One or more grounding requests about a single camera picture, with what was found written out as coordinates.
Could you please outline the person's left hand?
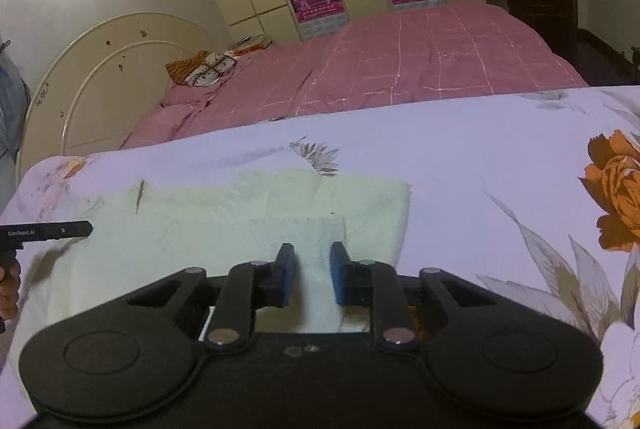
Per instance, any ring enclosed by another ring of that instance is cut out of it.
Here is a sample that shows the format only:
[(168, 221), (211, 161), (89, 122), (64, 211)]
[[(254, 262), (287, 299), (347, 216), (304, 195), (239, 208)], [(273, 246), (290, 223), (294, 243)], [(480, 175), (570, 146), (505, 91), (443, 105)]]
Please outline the person's left hand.
[(17, 261), (12, 261), (1, 268), (0, 314), (3, 321), (14, 319), (17, 315), (20, 286), (21, 267)]

